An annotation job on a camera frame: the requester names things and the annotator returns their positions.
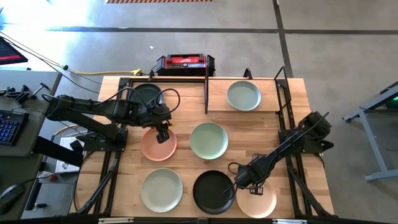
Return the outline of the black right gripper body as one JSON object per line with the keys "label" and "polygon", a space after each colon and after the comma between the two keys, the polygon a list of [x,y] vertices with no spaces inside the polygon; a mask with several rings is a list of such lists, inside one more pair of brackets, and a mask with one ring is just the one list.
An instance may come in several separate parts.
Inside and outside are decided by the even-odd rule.
{"label": "black right gripper body", "polygon": [[266,181],[267,176],[260,176],[249,165],[238,164],[238,173],[234,181],[239,189],[258,189]]}

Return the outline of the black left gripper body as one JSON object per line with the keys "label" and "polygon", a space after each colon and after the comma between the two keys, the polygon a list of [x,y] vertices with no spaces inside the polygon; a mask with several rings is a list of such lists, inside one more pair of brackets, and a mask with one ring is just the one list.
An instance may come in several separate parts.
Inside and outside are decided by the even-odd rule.
{"label": "black left gripper body", "polygon": [[137,109],[133,115],[133,126],[168,128],[172,119],[169,107],[165,103],[155,103],[152,107]]}

